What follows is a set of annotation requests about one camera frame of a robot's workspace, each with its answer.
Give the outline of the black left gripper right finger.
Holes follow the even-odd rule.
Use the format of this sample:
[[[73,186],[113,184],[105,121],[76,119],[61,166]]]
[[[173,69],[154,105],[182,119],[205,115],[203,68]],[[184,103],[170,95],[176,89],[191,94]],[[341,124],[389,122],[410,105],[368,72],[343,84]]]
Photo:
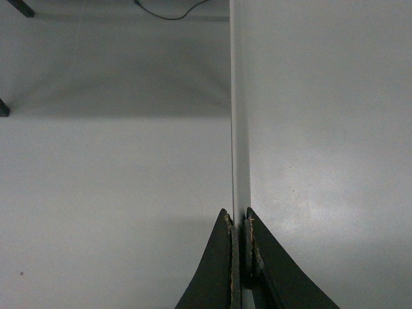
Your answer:
[[[244,221],[245,272],[255,308],[337,308],[297,265],[252,208]]]

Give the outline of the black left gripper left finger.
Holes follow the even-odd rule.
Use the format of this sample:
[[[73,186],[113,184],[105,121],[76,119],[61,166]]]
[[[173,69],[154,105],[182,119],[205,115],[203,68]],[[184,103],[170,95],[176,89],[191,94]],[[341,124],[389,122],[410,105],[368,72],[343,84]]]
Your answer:
[[[177,308],[240,308],[238,231],[229,213],[221,209],[198,268]]]

